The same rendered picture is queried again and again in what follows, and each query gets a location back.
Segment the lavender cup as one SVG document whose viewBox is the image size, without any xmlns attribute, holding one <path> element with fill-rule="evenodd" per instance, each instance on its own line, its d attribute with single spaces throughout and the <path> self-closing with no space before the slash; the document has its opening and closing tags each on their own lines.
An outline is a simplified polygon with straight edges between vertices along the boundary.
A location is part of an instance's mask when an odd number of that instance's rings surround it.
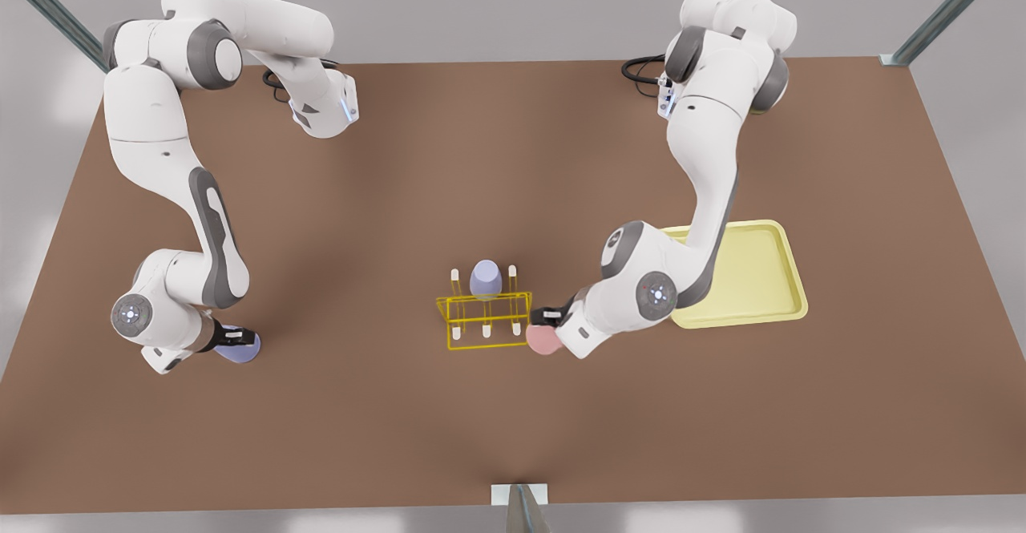
<svg viewBox="0 0 1026 533">
<path fill-rule="evenodd" d="M 261 350 L 261 339 L 251 329 L 242 326 L 221 326 L 218 344 L 213 347 L 221 357 L 236 364 L 252 361 Z"/>
<path fill-rule="evenodd" d="M 469 280 L 471 295 L 478 299 L 491 299 L 503 289 L 503 275 L 497 263 L 481 260 L 473 267 Z"/>
</svg>

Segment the pink cup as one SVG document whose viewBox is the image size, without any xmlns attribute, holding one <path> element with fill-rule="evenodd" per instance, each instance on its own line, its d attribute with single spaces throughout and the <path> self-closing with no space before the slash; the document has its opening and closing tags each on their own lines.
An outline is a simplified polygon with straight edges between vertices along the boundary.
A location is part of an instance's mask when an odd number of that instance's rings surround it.
<svg viewBox="0 0 1026 533">
<path fill-rule="evenodd" d="M 529 325 L 525 340 L 537 354 L 550 355 L 564 348 L 554 326 Z"/>
</svg>

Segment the pale yellow tray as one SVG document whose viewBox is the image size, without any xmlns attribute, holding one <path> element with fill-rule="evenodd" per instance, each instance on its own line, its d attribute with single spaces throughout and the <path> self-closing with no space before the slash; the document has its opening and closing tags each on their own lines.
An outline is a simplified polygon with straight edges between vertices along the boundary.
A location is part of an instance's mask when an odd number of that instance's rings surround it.
<svg viewBox="0 0 1026 533">
<path fill-rule="evenodd" d="M 690 307 L 675 310 L 682 329 L 801 320 L 808 311 L 786 231 L 773 220 L 732 221 L 718 249 L 713 284 Z"/>
</svg>

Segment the silver frame post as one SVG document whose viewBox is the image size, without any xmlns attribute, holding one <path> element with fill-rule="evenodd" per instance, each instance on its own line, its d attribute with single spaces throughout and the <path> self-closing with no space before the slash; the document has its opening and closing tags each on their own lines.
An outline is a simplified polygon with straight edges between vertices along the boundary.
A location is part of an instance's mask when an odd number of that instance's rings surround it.
<svg viewBox="0 0 1026 533">
<path fill-rule="evenodd" d="M 548 484 L 491 485 L 491 505 L 507 510 L 505 533 L 552 533 L 541 511 L 547 504 Z"/>
<path fill-rule="evenodd" d="M 72 12 L 67 10 L 60 0 L 25 0 L 39 12 L 42 17 L 50 22 L 58 29 L 58 32 L 67 38 L 85 58 L 90 59 L 98 66 L 103 73 L 107 73 L 107 63 L 103 58 L 102 45 L 85 26 L 77 20 Z"/>
<path fill-rule="evenodd" d="M 909 67 L 974 2 L 975 0 L 944 0 L 893 54 L 877 58 L 880 65 Z"/>
</svg>

